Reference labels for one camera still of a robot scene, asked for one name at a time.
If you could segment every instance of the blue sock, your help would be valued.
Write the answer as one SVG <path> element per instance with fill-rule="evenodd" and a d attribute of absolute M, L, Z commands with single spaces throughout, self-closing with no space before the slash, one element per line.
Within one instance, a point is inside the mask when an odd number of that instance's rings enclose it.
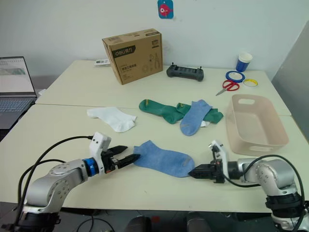
<path fill-rule="evenodd" d="M 151 168 L 175 177 L 186 177 L 194 169 L 193 159 L 180 152 L 163 150 L 148 140 L 134 147 L 134 154 L 140 154 L 135 165 Z"/>
<path fill-rule="evenodd" d="M 204 100 L 193 101 L 190 110 L 185 114 L 180 123 L 182 133 L 187 136 L 194 135 L 211 108 L 212 106 L 208 105 Z"/>

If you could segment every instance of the blue paper cup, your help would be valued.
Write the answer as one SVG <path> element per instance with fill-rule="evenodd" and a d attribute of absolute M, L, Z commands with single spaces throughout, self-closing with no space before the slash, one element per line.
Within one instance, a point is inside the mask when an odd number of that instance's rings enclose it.
<path fill-rule="evenodd" d="M 246 52 L 240 53 L 239 56 L 238 56 L 236 70 L 238 72 L 244 72 L 247 69 L 251 60 L 252 60 L 251 54 L 246 53 Z"/>

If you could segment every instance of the fish sticker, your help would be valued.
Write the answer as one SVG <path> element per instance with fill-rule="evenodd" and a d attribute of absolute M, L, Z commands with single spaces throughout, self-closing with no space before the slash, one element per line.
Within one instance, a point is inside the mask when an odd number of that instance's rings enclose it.
<path fill-rule="evenodd" d="M 158 0 L 158 10 L 160 18 L 173 18 L 173 1 L 172 0 Z"/>

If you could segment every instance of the scissors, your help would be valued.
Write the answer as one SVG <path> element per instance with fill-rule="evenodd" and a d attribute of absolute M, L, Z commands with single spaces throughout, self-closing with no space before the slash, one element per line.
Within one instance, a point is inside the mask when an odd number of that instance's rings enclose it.
<path fill-rule="evenodd" d="M 224 93 L 225 91 L 235 91 L 239 89 L 239 84 L 234 81 L 226 80 L 223 82 L 222 87 L 223 89 L 219 93 L 217 93 L 216 96 Z"/>

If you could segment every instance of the laptop screen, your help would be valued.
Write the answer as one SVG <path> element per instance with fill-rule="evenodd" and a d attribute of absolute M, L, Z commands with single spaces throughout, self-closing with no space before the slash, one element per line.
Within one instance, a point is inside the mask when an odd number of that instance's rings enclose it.
<path fill-rule="evenodd" d="M 0 58 L 0 95 L 33 94 L 34 88 L 23 57 Z"/>

